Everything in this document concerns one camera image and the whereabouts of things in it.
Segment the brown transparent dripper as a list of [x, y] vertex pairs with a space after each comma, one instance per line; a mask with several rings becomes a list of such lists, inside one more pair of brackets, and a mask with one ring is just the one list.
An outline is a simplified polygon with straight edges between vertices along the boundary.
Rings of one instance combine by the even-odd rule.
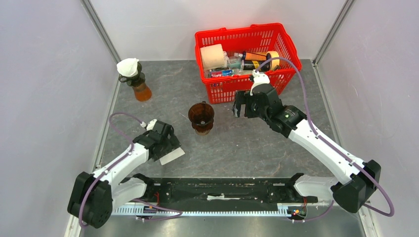
[[196, 129], [212, 129], [214, 123], [214, 109], [206, 101], [194, 104], [188, 111], [188, 118], [192, 128]]

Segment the green transparent dripper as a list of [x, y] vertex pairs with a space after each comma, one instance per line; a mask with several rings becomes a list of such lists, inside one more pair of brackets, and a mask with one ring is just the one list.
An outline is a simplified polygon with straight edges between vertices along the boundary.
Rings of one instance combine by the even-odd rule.
[[137, 63], [137, 74], [131, 77], [126, 77], [119, 75], [118, 77], [119, 82], [126, 83], [128, 86], [131, 87], [138, 87], [145, 83], [145, 74], [142, 72], [142, 65], [141, 63]]

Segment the white paper coffee filter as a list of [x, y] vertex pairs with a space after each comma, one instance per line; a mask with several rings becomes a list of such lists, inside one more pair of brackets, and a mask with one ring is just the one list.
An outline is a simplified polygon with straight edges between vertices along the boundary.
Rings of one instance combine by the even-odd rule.
[[138, 74], [138, 62], [137, 58], [124, 59], [117, 63], [117, 71], [123, 77], [134, 77]]

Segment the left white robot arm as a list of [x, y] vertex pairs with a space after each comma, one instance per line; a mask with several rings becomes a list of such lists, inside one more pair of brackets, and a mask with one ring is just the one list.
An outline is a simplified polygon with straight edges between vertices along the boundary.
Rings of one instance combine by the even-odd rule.
[[110, 163], [93, 173], [81, 172], [75, 179], [67, 212], [79, 219], [81, 226], [102, 227], [120, 206], [140, 198], [154, 198], [153, 179], [129, 174], [149, 160], [162, 165], [185, 154], [172, 125], [154, 119], [143, 123], [146, 131], [135, 137], [128, 148]]

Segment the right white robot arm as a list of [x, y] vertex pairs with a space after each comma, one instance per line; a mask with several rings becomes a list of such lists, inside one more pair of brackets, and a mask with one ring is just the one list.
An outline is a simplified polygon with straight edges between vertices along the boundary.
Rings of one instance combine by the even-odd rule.
[[259, 84], [251, 90], [235, 93], [234, 117], [260, 118], [284, 137], [299, 144], [325, 165], [333, 178], [313, 178], [296, 175], [293, 184], [285, 188], [286, 198], [297, 202], [304, 196], [333, 199], [344, 210], [356, 213], [377, 190], [381, 166], [351, 155], [326, 136], [307, 115], [293, 105], [283, 105], [273, 86]]

